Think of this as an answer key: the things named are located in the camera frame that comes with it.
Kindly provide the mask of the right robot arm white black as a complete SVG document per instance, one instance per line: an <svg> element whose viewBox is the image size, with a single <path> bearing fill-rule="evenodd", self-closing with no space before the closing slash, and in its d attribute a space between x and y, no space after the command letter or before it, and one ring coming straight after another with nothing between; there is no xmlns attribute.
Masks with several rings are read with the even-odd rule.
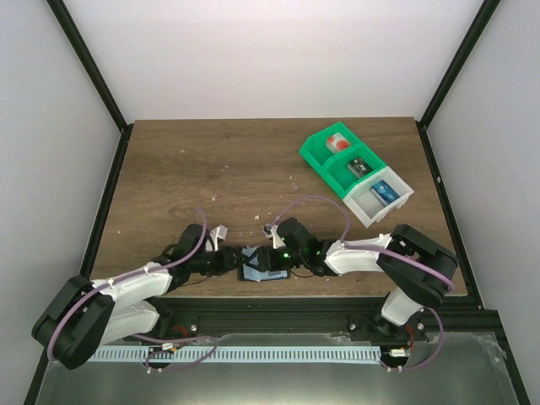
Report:
<svg viewBox="0 0 540 405"><path fill-rule="evenodd" d="M409 318L439 306L455 290L456 256L413 227L400 224L389 234L368 240L319 240L297 219L263 228L270 246L242 250L246 263L240 276L248 281L290 277L302 267L317 277L349 273L384 273L396 285L375 318L377 334L398 337Z"/></svg>

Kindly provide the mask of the black card holder wallet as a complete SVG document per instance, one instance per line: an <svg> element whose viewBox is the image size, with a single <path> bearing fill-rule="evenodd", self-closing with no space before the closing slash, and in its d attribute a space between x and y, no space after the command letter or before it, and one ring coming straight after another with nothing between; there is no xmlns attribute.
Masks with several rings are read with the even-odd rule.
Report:
<svg viewBox="0 0 540 405"><path fill-rule="evenodd" d="M246 255L246 261L243 263L243 268L237 272L237 278L242 282L266 282L274 280L283 280L290 278L290 270L274 271L269 273L260 273L257 271L257 260L255 250L258 247L253 246L243 247L242 253Z"/></svg>

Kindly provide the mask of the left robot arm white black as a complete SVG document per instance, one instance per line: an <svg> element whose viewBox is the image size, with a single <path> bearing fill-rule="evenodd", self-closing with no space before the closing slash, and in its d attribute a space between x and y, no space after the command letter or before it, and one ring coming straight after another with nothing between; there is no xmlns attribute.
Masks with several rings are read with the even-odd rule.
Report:
<svg viewBox="0 0 540 405"><path fill-rule="evenodd" d="M158 301L194 273L222 275L241 267L239 246L222 246L226 228L190 224L180 239L141 267L108 279L70 278L36 321L32 338L49 360L69 370L83 365L98 347L135 334L155 341L172 331L168 309Z"/></svg>

